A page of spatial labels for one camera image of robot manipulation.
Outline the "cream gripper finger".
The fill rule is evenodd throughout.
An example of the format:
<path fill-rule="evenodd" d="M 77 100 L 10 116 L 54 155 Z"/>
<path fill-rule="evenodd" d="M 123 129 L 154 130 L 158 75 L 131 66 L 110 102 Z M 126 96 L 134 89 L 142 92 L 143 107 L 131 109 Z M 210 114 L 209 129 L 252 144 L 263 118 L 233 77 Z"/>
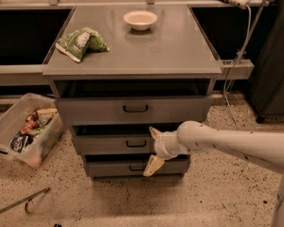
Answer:
<path fill-rule="evenodd" d="M 145 177 L 152 176 L 157 170 L 159 170 L 163 166 L 164 163 L 165 163 L 164 159 L 160 158 L 157 155 L 152 154 L 144 169 L 143 175 Z"/>
<path fill-rule="evenodd" d="M 155 139 L 157 136 L 159 136 L 161 134 L 161 132 L 158 129 L 154 128 L 154 127 L 149 127 L 149 131 L 150 131 L 151 137 L 153 139 Z"/>

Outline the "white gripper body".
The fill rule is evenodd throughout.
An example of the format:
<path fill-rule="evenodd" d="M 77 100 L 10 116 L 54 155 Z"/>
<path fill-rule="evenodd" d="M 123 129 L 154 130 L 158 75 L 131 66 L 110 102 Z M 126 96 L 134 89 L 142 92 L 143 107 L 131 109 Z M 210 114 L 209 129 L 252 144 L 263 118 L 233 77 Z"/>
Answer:
<path fill-rule="evenodd" d="M 164 160 L 186 154 L 186 147 L 180 144 L 177 131 L 156 132 L 152 138 L 156 155 Z"/>

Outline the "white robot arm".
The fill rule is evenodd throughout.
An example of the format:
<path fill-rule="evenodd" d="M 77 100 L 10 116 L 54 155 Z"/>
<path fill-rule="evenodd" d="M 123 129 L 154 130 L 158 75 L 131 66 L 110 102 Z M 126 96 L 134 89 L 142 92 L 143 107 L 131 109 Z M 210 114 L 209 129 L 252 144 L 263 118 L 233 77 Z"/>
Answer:
<path fill-rule="evenodd" d="M 149 131 L 154 140 L 154 154 L 143 172 L 146 177 L 158 171 L 167 160 L 207 149 L 216 149 L 280 173 L 282 178 L 271 227 L 284 227 L 284 133 L 217 130 L 196 121 L 186 121 L 176 131 L 161 132 L 154 127 Z"/>

